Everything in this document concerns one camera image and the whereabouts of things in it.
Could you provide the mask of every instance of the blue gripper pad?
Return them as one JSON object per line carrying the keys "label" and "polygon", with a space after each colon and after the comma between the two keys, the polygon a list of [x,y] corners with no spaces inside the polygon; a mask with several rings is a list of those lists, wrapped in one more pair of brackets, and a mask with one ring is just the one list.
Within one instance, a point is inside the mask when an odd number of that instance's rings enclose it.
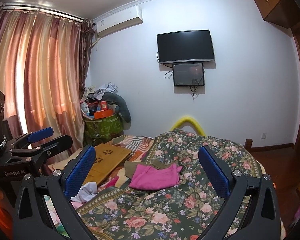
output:
{"label": "blue gripper pad", "polygon": [[204,147],[199,149],[198,158],[217,195],[226,200],[230,196],[228,179]]}
{"label": "blue gripper pad", "polygon": [[48,127],[48,128],[42,129],[40,131],[31,133],[28,137],[28,142],[35,143],[35,142],[41,141],[45,138],[48,138],[52,135],[53,135],[53,129],[51,127]]}
{"label": "blue gripper pad", "polygon": [[86,146],[81,151],[76,159],[71,160],[68,165],[71,165],[73,162],[77,162],[74,167],[71,167],[69,170],[69,174],[66,174],[68,169],[67,166],[64,168],[64,176],[66,176],[65,180],[63,180],[63,188],[65,192],[65,196],[67,199],[74,197],[79,192],[82,183],[86,179],[94,161],[96,160],[96,151],[92,146]]}

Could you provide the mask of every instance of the orange box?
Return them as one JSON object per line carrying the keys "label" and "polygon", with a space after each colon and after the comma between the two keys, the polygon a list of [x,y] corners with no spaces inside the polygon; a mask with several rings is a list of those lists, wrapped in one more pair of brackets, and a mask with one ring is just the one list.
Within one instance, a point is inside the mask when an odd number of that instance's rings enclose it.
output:
{"label": "orange box", "polygon": [[101,111],[94,112],[94,119],[105,118],[111,115],[113,115],[112,109],[101,110]]}

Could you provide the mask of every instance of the blue clamp handle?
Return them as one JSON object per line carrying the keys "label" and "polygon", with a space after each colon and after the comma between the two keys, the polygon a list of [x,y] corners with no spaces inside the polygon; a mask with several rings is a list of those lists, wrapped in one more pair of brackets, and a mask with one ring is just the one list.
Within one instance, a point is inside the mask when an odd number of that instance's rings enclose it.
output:
{"label": "blue clamp handle", "polygon": [[68,162],[62,176],[62,186],[67,199],[77,195],[95,160],[96,150],[86,145],[76,159]]}
{"label": "blue clamp handle", "polygon": [[[225,200],[228,199],[228,197],[230,196],[229,180],[224,175],[221,167],[216,162],[218,158],[208,146],[201,147],[199,149],[198,156],[199,162],[204,172],[206,173],[208,179],[210,180],[217,195],[221,198],[224,198]],[[226,167],[224,167],[224,170],[226,171],[226,169],[229,169],[229,171],[231,172],[229,166],[227,166],[227,164],[224,163],[223,166],[225,165]]]}
{"label": "blue clamp handle", "polygon": [[40,131],[31,133],[28,137],[28,142],[35,143],[35,142],[41,141],[45,138],[48,138],[52,135],[53,135],[53,129],[51,127],[48,127],[48,128],[42,129]]}

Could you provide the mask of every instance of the pink curtain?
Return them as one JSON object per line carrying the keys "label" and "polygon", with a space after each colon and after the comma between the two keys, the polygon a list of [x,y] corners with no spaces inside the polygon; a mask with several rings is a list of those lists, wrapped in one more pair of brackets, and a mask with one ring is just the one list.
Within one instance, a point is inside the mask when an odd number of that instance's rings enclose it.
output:
{"label": "pink curtain", "polygon": [[5,94],[4,117],[13,137],[23,134],[17,107],[16,69],[25,61],[22,51],[27,48],[34,17],[34,12],[29,11],[2,11],[0,15],[0,90]]}
{"label": "pink curtain", "polygon": [[85,81],[88,74],[88,67],[91,55],[92,38],[94,35],[93,21],[84,19],[82,22],[79,45],[79,91],[82,98],[85,91]]}
{"label": "pink curtain", "polygon": [[[50,126],[54,130],[53,137],[68,134],[73,139],[71,153],[82,147],[84,133],[79,97],[80,30],[81,24],[74,21],[39,13],[25,62],[28,132]],[[68,156],[62,153],[50,162]]]}

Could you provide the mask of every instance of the floral bedspread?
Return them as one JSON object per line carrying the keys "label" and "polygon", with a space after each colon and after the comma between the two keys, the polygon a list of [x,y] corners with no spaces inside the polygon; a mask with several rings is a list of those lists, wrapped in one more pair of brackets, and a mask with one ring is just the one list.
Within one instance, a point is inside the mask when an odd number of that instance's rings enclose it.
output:
{"label": "floral bedspread", "polygon": [[[195,240],[218,213],[219,198],[198,161],[198,149],[208,145],[232,169],[260,177],[255,159],[237,143],[202,137],[179,129],[163,133],[144,157],[145,163],[178,160],[180,182],[156,192],[110,187],[86,203],[78,213],[97,239]],[[229,234],[239,226],[247,207],[245,197]]]}

